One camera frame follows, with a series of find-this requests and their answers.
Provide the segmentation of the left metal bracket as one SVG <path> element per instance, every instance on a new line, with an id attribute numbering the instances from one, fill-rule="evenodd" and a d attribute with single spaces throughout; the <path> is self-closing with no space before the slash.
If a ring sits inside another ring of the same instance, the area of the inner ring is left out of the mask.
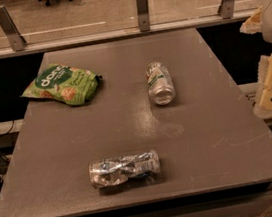
<path id="1" fill-rule="evenodd" d="M 11 49 L 15 52 L 24 51 L 27 41 L 19 33 L 18 28 L 4 5 L 0 5 L 0 26 L 10 43 Z"/>

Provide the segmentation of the middle metal bracket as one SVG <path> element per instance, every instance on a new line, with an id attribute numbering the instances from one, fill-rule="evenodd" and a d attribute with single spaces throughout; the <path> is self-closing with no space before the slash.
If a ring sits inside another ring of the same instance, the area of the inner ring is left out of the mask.
<path id="1" fill-rule="evenodd" d="M 148 0 L 136 0 L 138 26 L 141 32 L 150 30 L 149 3 Z"/>

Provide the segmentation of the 7up soda can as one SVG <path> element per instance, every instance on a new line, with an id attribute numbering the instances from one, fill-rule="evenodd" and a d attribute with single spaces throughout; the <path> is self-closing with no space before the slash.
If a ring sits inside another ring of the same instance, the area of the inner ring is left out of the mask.
<path id="1" fill-rule="evenodd" d="M 162 106 L 171 103 L 176 97 L 176 90 L 167 67 L 154 61 L 148 65 L 146 76 L 151 101 Z"/>

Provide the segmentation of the green snack bag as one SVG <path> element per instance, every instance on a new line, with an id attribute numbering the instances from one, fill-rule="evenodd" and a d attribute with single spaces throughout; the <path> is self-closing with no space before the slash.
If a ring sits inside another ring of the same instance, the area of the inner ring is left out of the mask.
<path id="1" fill-rule="evenodd" d="M 68 105 L 84 105 L 94 95 L 101 75 L 78 67 L 50 64 L 33 79 L 22 96 L 33 99 L 53 99 Z"/>

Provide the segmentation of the crushed silver can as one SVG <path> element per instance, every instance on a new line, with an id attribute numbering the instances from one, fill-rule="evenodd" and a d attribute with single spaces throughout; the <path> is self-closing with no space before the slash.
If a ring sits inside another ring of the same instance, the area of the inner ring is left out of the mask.
<path id="1" fill-rule="evenodd" d="M 117 186 L 160 171 L 159 156 L 155 150 L 106 158 L 89 165 L 90 180 L 95 189 Z"/>

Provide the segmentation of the metal rail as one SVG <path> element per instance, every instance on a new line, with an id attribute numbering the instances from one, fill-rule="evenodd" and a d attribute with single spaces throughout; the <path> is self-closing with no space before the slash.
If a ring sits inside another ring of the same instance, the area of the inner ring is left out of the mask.
<path id="1" fill-rule="evenodd" d="M 208 17 L 166 22 L 164 24 L 152 25 L 149 31 L 141 32 L 140 28 L 130 28 L 95 34 L 83 35 L 81 37 L 67 37 L 66 39 L 38 42 L 26 44 L 23 50 L 14 51 L 10 47 L 0 48 L 0 59 L 10 58 L 11 56 L 23 56 L 25 54 L 39 53 L 67 48 L 74 48 L 81 45 L 89 45 L 103 42 L 110 42 L 111 40 L 138 37 L 150 35 L 152 33 L 160 33 L 202 27 L 202 26 L 212 26 L 216 24 L 224 24 L 238 21 L 245 21 L 248 17 L 252 16 L 255 12 L 254 9 L 237 11 L 233 14 L 230 19 L 220 17 L 218 14 L 209 15 Z"/>

